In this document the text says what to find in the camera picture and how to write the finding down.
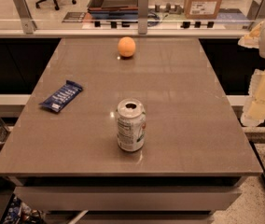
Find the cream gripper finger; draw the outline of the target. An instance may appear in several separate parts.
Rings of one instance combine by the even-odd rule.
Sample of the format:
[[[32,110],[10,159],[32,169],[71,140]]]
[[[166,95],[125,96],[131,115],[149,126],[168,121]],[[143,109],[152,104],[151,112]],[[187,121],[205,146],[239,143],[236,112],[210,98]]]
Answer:
[[[238,41],[238,45],[249,49],[257,49],[259,47],[259,37],[262,24],[263,22],[260,22],[250,31],[249,34],[242,36]]]
[[[254,71],[248,94],[244,102],[241,123],[247,127],[257,127],[265,120],[265,70]]]

